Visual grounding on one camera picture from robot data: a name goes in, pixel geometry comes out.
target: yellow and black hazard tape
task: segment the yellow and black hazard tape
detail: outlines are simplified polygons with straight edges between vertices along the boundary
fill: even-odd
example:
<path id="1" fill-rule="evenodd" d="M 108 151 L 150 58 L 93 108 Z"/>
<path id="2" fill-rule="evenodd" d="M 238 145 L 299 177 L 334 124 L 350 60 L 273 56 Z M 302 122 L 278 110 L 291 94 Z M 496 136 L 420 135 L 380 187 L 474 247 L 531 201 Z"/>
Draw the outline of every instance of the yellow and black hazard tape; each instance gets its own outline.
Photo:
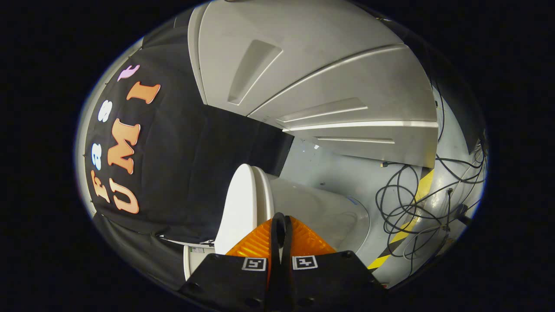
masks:
<path id="1" fill-rule="evenodd" d="M 433 179 L 433 169 L 430 168 L 422 168 L 422 174 L 420 175 L 420 182 L 418 183 L 418 189 L 416 190 L 415 201 L 419 201 L 422 197 L 426 196 L 430 192 L 430 187 L 432 186 L 432 179 Z M 415 226 L 418 218 L 412 218 L 410 216 L 407 217 L 407 221 L 405 224 L 401 226 L 402 229 L 407 231 L 412 230 Z M 397 247 L 399 247 L 403 241 L 407 238 L 408 233 L 399 232 L 395 234 L 393 239 L 389 242 L 389 246 L 387 246 L 384 251 L 378 256 L 374 262 L 372 262 L 368 266 L 368 270 L 370 272 L 374 272 L 377 268 L 381 267 L 384 264 L 385 260 L 389 258 L 391 255 L 390 250 L 393 252 Z"/>

